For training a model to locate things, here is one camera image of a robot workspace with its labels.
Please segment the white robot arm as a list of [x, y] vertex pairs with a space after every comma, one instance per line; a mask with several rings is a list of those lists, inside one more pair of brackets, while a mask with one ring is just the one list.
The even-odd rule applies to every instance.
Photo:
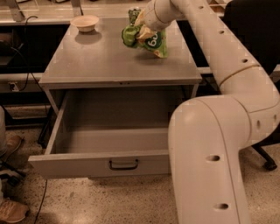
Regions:
[[180, 104], [169, 124], [179, 224], [251, 224], [239, 152], [279, 124], [279, 93], [264, 69], [207, 0], [150, 0], [143, 23], [161, 31], [186, 19], [220, 94]]

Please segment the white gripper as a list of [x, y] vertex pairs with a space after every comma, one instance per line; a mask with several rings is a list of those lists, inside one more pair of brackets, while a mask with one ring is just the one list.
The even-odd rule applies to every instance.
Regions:
[[136, 35], [139, 40], [153, 37], [175, 19], [174, 6], [171, 0], [150, 0], [144, 10], [138, 14], [134, 26], [143, 25]]

